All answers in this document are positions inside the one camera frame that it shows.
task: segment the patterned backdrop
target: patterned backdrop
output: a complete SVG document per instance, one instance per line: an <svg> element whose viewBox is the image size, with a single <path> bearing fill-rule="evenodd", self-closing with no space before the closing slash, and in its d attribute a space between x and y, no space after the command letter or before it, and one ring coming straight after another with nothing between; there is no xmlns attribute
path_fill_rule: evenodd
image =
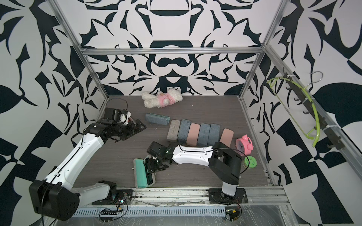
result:
<svg viewBox="0 0 362 226"><path fill-rule="evenodd" d="M62 0L85 48L261 46L281 0ZM91 56L109 95L239 94L254 54Z"/></svg>
<svg viewBox="0 0 362 226"><path fill-rule="evenodd" d="M272 48L361 150L362 1L292 0L271 41ZM322 132L312 148L266 81L282 76L264 57L245 96L249 116L264 144L276 181L283 185L301 224L362 222L362 181ZM273 88L301 128L315 121L287 84Z"/></svg>
<svg viewBox="0 0 362 226"><path fill-rule="evenodd" d="M109 95L143 91L239 94L256 54L96 55L89 60Z"/></svg>
<svg viewBox="0 0 362 226"><path fill-rule="evenodd" d="M61 0L87 48L260 46L281 0Z"/></svg>
<svg viewBox="0 0 362 226"><path fill-rule="evenodd" d="M1 225L28 226L29 185L73 149L104 98L44 0L0 3Z"/></svg>

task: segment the white plush dog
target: white plush dog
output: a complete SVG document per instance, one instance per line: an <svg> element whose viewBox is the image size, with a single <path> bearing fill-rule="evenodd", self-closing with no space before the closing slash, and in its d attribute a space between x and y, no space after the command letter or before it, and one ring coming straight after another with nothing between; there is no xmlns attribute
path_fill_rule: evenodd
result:
<svg viewBox="0 0 362 226"><path fill-rule="evenodd" d="M159 91L156 96L148 92L144 92L142 93L142 99L144 100L144 106L146 108L165 107L181 101L182 95L179 90L169 89L167 93Z"/></svg>

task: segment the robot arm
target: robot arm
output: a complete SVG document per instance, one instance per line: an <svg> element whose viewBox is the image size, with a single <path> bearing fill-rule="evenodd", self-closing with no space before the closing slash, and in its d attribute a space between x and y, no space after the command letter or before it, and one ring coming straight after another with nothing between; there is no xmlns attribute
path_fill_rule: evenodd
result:
<svg viewBox="0 0 362 226"><path fill-rule="evenodd" d="M103 181L81 189L72 187L84 166L108 138L118 142L144 129L146 126L140 120L134 121L130 112L106 108L104 117L85 129L81 140L64 161L43 181L35 180L30 185L34 211L65 221L79 207L108 196L114 199L116 185L111 182Z"/></svg>
<svg viewBox="0 0 362 226"><path fill-rule="evenodd" d="M162 146L153 142L147 150L153 158L145 159L146 176L167 169L172 162L192 163L208 166L222 180L225 200L232 200L239 184L241 156L223 143L204 148L184 147L181 145Z"/></svg>

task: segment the wire hanger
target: wire hanger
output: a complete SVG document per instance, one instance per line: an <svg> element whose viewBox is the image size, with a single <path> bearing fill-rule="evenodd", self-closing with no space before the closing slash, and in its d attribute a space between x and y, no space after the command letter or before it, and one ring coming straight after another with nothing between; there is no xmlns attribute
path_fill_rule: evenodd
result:
<svg viewBox="0 0 362 226"><path fill-rule="evenodd" d="M320 80L318 80L318 81L316 81L316 82L311 82L311 83L309 83L308 85L306 85L306 86L304 87L304 89L306 89L310 84L320 82L320 81L323 79L323 72L321 72L321 71L315 71L315 72L309 73L309 74L314 74L314 73L317 73L317 72L319 72L319 73L322 74L322 77L320 78Z"/></svg>
<svg viewBox="0 0 362 226"><path fill-rule="evenodd" d="M322 74L322 77L320 80L316 81L316 82L311 82L309 83L306 87L302 87L300 86L298 83L296 83L295 81L293 81L292 79L288 79L288 78L284 78L284 77L275 77L275 78L272 78L270 80L267 81L267 83L269 84L271 90L273 91L274 95L279 99L279 101L281 102L281 104L284 106L284 109L288 112L288 114L291 116L291 118L293 119L293 121L297 124L298 128L302 131L302 133L305 135L306 138L308 139L314 139L314 142L312 144L312 147L315 147L318 140L319 140L319 136L320 136L320 124L319 124L319 117L318 117L318 112L317 112L317 109L313 103L313 100L312 100L312 97L308 94L308 92L306 91L306 88L312 84L312 83L317 83L319 81L321 81L323 79L323 73L321 71L315 71L313 73L310 73L310 74L314 74L314 73L317 73L317 72L320 72ZM273 86L277 83L277 80L278 79L281 79L281 80L286 80L286 81L289 81L291 83L293 83L294 85L296 85L298 88L300 88L303 92L303 94L305 95L306 97L306 100L309 100L309 102L311 103L311 106L312 106L312 109L313 109L313 113L314 113L314 118L316 120L316 126L313 127L308 133L305 133L302 128L300 127L300 125L297 123L297 121L294 119L294 117L292 116L292 114L290 113L290 111L288 110L288 108L285 106L285 104L282 102L282 100L280 99L280 97L278 97L278 95L276 94L276 92L272 89ZM313 136L310 136L310 133L313 132L314 130L317 131L317 134L315 137Z"/></svg>

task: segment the pink alarm clock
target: pink alarm clock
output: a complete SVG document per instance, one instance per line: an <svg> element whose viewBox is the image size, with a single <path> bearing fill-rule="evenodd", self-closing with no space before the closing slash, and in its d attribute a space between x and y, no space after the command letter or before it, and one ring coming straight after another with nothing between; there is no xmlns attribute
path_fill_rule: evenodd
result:
<svg viewBox="0 0 362 226"><path fill-rule="evenodd" d="M247 135L244 135L242 138L236 139L235 146L245 155L250 155L251 151L254 149L253 142Z"/></svg>

